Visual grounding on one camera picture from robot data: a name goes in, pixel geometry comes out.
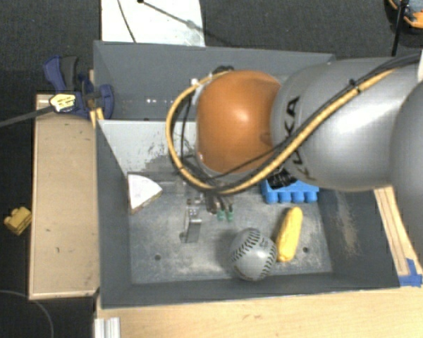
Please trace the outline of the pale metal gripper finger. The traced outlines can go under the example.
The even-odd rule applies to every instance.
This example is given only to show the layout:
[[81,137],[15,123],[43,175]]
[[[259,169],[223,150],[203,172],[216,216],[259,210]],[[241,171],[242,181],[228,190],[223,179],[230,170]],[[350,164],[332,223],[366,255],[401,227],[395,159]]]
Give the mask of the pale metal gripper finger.
[[180,240],[182,242],[188,241],[189,226],[190,226],[190,208],[187,207],[185,209],[185,214],[183,219],[183,231],[180,234]]
[[200,237],[202,218],[198,208],[189,209],[189,242],[195,243]]

